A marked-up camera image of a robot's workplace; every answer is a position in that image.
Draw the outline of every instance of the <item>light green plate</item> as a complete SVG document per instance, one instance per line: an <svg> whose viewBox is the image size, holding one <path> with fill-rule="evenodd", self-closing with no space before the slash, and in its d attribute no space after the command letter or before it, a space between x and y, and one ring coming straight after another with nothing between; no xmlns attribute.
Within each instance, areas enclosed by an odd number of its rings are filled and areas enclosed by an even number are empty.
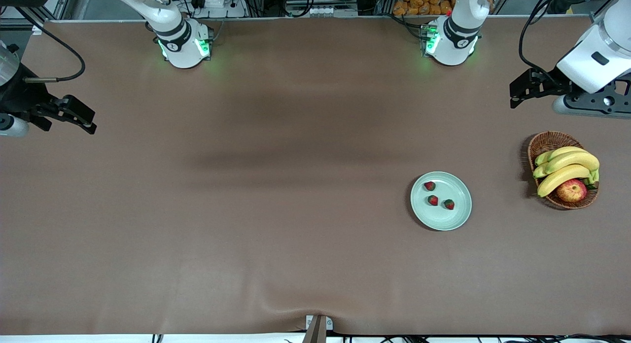
<svg viewBox="0 0 631 343"><path fill-rule="evenodd" d="M436 184L433 192L423 186L428 181ZM429 204L427 198L430 195L438 197L438 206ZM454 201L453 210L448 210L442 203L447 199ZM440 231L459 228L471 215L471 193L467 186L458 177L446 172L429 172L419 177L412 186L410 202L414 214L423 224Z"/></svg>

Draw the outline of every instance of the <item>apple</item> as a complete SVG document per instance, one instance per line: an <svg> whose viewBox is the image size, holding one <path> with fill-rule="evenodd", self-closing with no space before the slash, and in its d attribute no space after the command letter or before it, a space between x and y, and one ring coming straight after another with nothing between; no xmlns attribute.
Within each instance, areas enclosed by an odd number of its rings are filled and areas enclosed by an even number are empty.
<svg viewBox="0 0 631 343"><path fill-rule="evenodd" d="M585 184L578 179L570 179L557 187L557 195L561 200L568 203L575 203L585 199L588 189Z"/></svg>

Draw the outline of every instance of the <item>strawberry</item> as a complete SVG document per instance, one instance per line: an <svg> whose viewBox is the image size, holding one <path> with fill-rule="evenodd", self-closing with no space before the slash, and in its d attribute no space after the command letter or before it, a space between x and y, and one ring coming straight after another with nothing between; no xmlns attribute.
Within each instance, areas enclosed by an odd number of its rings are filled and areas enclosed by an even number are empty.
<svg viewBox="0 0 631 343"><path fill-rule="evenodd" d="M427 183L424 183L423 186L430 192L436 189L436 184L433 181L428 181Z"/></svg>
<svg viewBox="0 0 631 343"><path fill-rule="evenodd" d="M427 198L427 202L430 203L431 206L438 206L438 197L430 195L430 197Z"/></svg>
<svg viewBox="0 0 631 343"><path fill-rule="evenodd" d="M453 210L455 203L453 200L451 199L447 199L444 202L442 202L444 204L444 206L448 209L448 210Z"/></svg>

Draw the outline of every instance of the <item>woven basket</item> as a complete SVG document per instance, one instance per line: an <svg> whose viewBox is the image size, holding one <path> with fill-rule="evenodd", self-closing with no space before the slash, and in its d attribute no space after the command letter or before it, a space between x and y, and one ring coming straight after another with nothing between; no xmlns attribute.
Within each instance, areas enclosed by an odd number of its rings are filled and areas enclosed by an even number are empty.
<svg viewBox="0 0 631 343"><path fill-rule="evenodd" d="M548 152L565 146L575 146L581 147L583 149L585 148L574 137L571 137L570 135L563 132L546 131L537 134L530 140L530 143L528 144L528 160L530 163L530 169L534 171L534 169L536 168L536 166L534 165L534 159L536 159L537 156L539 156L543 152ZM534 180L537 186L539 186L542 181L543 179ZM588 194L585 196L585 199L575 203L564 202L563 200L559 199L556 192L550 193L546 197L546 199L560 208L574 210L577 208L590 206L597 197L598 189L589 189Z"/></svg>

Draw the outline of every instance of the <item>banana bunch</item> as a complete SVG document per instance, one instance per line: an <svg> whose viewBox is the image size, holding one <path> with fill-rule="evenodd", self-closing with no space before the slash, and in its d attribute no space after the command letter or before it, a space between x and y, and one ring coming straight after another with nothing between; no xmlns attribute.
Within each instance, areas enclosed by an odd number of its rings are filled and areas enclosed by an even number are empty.
<svg viewBox="0 0 631 343"><path fill-rule="evenodd" d="M540 197L546 197L570 179L585 178L591 186L600 179L598 159L579 147L561 147L545 152L534 160L534 164L537 168L532 172L532 177L546 177L537 189Z"/></svg>

